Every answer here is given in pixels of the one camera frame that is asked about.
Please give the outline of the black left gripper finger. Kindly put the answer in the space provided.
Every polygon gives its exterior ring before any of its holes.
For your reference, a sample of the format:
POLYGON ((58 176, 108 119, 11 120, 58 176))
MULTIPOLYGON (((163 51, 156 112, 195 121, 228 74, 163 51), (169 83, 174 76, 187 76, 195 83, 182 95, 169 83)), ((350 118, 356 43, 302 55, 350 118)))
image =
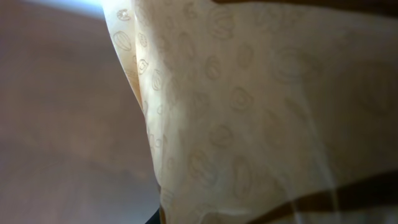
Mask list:
POLYGON ((160 209, 158 208, 156 212, 145 222, 145 224, 161 224, 160 209))

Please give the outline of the beige snack bag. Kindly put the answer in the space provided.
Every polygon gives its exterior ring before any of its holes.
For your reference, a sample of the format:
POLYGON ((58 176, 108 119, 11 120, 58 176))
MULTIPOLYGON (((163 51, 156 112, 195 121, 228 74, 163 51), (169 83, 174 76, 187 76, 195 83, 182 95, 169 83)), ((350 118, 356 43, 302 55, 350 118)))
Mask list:
POLYGON ((397 222, 397 16, 330 1, 103 10, 161 223, 397 222))

